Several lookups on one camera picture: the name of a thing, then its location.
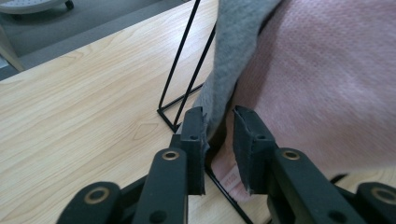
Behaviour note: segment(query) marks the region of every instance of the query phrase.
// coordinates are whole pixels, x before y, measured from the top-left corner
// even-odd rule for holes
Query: gray fabric
[[[208,139],[218,128],[233,88],[248,64],[263,19],[280,0],[219,0],[213,70],[193,106],[207,117]]]

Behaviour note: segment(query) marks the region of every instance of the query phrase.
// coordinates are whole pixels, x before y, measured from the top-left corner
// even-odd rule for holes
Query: pink blanket
[[[327,176],[395,165],[396,2],[284,2],[232,103],[258,112],[280,147],[301,150]],[[244,201],[231,111],[226,119],[228,135],[212,168]]]

